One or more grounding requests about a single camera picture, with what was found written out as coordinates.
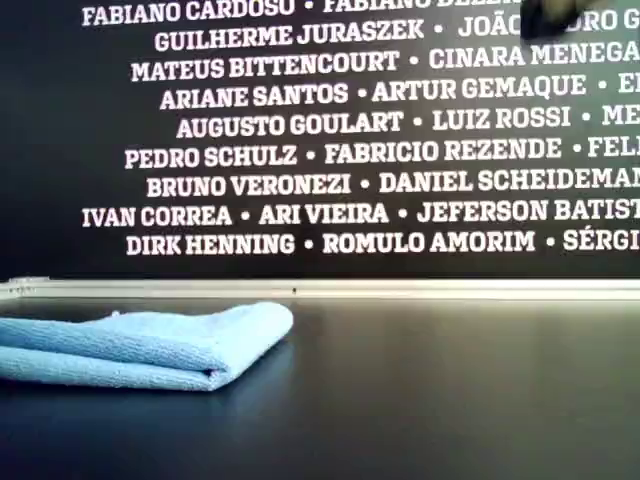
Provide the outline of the beige right gripper finger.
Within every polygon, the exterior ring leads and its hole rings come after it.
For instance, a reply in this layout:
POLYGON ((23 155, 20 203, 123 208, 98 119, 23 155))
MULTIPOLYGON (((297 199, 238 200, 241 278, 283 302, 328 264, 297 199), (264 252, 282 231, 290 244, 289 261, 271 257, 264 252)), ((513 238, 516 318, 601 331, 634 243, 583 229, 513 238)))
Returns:
POLYGON ((608 4, 598 0, 523 0, 519 8, 520 38, 558 38, 587 12, 608 4))

